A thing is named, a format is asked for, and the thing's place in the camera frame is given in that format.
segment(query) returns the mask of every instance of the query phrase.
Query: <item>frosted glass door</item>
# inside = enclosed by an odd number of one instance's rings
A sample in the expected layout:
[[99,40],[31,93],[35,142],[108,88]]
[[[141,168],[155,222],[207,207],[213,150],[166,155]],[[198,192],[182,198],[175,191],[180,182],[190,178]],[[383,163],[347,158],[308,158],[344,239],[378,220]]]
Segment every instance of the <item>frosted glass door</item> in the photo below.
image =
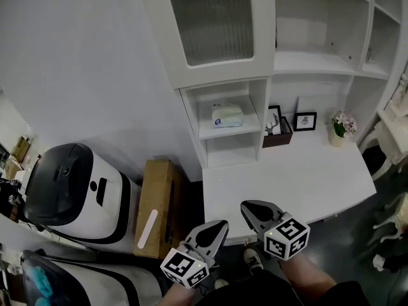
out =
[[171,0],[190,66],[254,56],[251,0]]
[[174,89],[273,73],[273,0],[143,0]]

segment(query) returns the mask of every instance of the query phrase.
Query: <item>framed picture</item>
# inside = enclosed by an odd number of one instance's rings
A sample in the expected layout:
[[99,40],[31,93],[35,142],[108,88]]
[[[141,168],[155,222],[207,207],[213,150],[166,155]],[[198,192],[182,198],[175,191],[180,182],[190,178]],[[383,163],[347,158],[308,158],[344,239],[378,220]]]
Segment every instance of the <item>framed picture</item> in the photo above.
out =
[[293,131],[315,130],[317,112],[299,112],[293,117]]
[[266,118],[265,136],[282,134],[282,115],[279,105],[269,106]]

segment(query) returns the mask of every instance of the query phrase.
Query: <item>gray floor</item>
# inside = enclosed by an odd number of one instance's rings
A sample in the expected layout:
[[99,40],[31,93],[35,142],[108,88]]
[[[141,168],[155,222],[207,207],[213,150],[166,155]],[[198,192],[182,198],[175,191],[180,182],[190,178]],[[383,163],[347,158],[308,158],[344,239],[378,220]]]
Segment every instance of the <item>gray floor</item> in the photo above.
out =
[[[386,213],[380,212],[381,207],[398,193],[408,191],[407,183],[407,172],[388,175],[375,183],[376,195],[335,218],[310,226],[305,254],[336,281],[358,281],[372,306],[397,305],[408,292],[408,268],[400,273],[390,273],[387,270],[378,272],[372,266],[372,258],[377,253],[386,257],[408,252],[408,238],[379,243],[381,236],[393,233],[392,224],[377,231],[372,229],[375,223],[387,217]],[[341,183],[334,189],[341,189]],[[242,246],[224,247],[217,256],[220,267],[213,273],[212,280],[222,277],[232,282],[248,278],[243,250]],[[283,277],[276,259],[260,254],[265,268]],[[210,280],[206,285],[212,289]]]

